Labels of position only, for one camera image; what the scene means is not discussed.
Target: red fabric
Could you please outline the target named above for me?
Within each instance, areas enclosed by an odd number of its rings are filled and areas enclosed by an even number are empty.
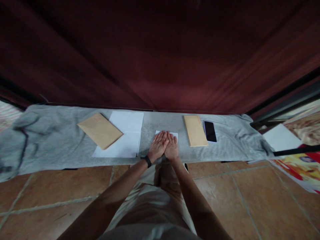
[[[30,3],[1,1],[0,74],[49,102],[245,113],[320,62],[318,0]]]

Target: hand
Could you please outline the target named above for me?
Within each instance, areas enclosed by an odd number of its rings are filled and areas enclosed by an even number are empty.
[[[159,132],[154,136],[149,153],[147,154],[151,163],[154,163],[155,160],[163,155],[168,143],[169,140],[165,131]]]
[[[178,141],[177,137],[173,137],[172,134],[169,132],[166,132],[167,138],[169,140],[169,143],[167,145],[166,151],[164,152],[164,155],[166,158],[169,159],[169,161],[173,161],[179,156],[179,147],[178,147]]]

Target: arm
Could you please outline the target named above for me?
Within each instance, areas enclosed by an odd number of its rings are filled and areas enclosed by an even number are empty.
[[[161,157],[169,140],[165,132],[154,137],[148,157],[153,163]],[[110,224],[114,214],[126,199],[142,173],[148,168],[144,159],[133,165],[117,181],[94,200],[70,227],[58,238],[62,239],[97,239]]]
[[[212,239],[214,236],[216,239],[232,240],[181,162],[178,156],[177,138],[173,138],[169,132],[167,132],[167,136],[169,143],[165,155],[178,177],[183,198],[198,236],[202,239]]]

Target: gray cloth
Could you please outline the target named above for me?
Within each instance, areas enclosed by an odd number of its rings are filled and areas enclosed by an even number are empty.
[[[107,119],[114,109],[32,105],[9,128],[0,133],[0,182],[16,175],[50,169],[126,165],[137,158],[92,158],[96,144],[77,123],[101,113]],[[273,156],[263,136],[250,126],[247,115],[198,114],[214,122],[217,143],[189,147],[184,124],[186,113],[144,112],[139,156],[147,154],[156,130],[178,133],[180,157],[185,163],[248,161]]]

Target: grout line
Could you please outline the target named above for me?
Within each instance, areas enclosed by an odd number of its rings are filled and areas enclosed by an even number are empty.
[[[228,163],[226,163],[226,165],[227,165],[227,168],[230,170],[229,164],[228,164]]]
[[[111,173],[111,177],[110,177],[110,183],[109,183],[109,186],[111,186],[111,184],[112,184],[113,174],[114,174],[114,166],[112,167],[112,173]]]
[[[298,207],[300,208],[300,210],[303,212],[303,214],[306,216],[306,218],[308,219],[308,221],[310,222],[310,224],[313,226],[313,228],[317,231],[317,233],[320,235],[319,230],[316,228],[316,226],[312,223],[311,218],[309,217],[309,215],[307,214],[307,211],[299,204],[298,200],[295,198],[295,196],[293,195],[293,193],[291,192],[291,190],[289,189],[289,187],[287,186],[287,184],[284,183],[284,181],[281,179],[281,177],[279,176],[279,174],[277,173],[277,171],[274,169],[274,167],[272,166],[272,170],[275,172],[275,174],[278,176],[278,178],[280,179],[280,182],[283,184],[283,186],[285,186],[285,188],[287,189],[288,193],[290,194],[290,196],[292,197],[292,199],[295,201],[295,203],[298,205]]]
[[[36,207],[32,207],[32,208],[24,208],[24,209],[14,210],[10,214],[20,214],[20,213],[24,213],[24,212],[32,212],[32,211],[37,211],[37,210],[42,210],[42,209],[47,209],[47,208],[60,207],[60,206],[68,205],[71,203],[79,203],[79,202],[85,202],[88,200],[94,200],[97,197],[98,196],[85,197],[85,198],[79,198],[79,199],[65,201],[65,202],[57,202],[57,203],[48,204],[48,205],[36,206]]]
[[[244,198],[243,198],[243,196],[242,196],[242,194],[241,194],[241,192],[240,192],[240,189],[239,189],[239,187],[238,187],[238,185],[237,185],[237,182],[236,182],[236,180],[234,179],[234,177],[233,177],[232,174],[231,174],[231,177],[232,177],[232,179],[233,179],[234,184],[236,185],[236,188],[237,188],[237,190],[238,190],[238,192],[239,192],[239,194],[240,194],[240,197],[241,197],[241,199],[242,199],[242,201],[243,201],[243,204],[244,204],[245,208],[247,209],[247,212],[248,212],[248,215],[249,215],[250,218],[251,218],[252,224],[253,224],[254,228],[256,229],[256,232],[257,232],[257,234],[258,234],[259,240],[262,240],[262,237],[261,237],[261,235],[260,235],[260,233],[259,233],[259,230],[258,230],[258,228],[257,228],[257,226],[256,226],[256,224],[255,224],[255,222],[254,222],[254,220],[253,220],[253,218],[252,218],[252,216],[251,216],[251,213],[250,213],[250,211],[249,211],[249,208],[248,208],[248,206],[247,206],[247,204],[246,204],[246,202],[245,202],[245,200],[244,200]]]
[[[240,170],[236,170],[236,171],[225,172],[225,173],[219,173],[219,174],[214,174],[214,175],[210,175],[210,176],[194,178],[193,180],[198,180],[198,179],[203,179],[203,178],[208,178],[208,177],[215,177],[215,176],[222,176],[222,175],[233,174],[233,173],[237,173],[237,172],[251,171],[251,170],[265,168],[265,167],[270,167],[270,165],[264,165],[264,166],[258,166],[258,167],[253,167],[253,168],[246,168],[246,169],[240,169]]]
[[[14,208],[14,205],[16,205],[17,201],[19,200],[19,198],[21,197],[23,191],[27,188],[27,186],[29,185],[29,182],[31,180],[31,178],[33,177],[34,174],[31,174],[30,177],[28,178],[28,180],[26,181],[26,183],[24,184],[23,188],[21,189],[21,191],[19,192],[19,194],[17,195],[16,199],[13,201],[10,209],[8,210],[7,214],[4,216],[4,218],[2,219],[1,223],[0,223],[0,230],[3,227],[4,223],[7,221],[11,211]]]

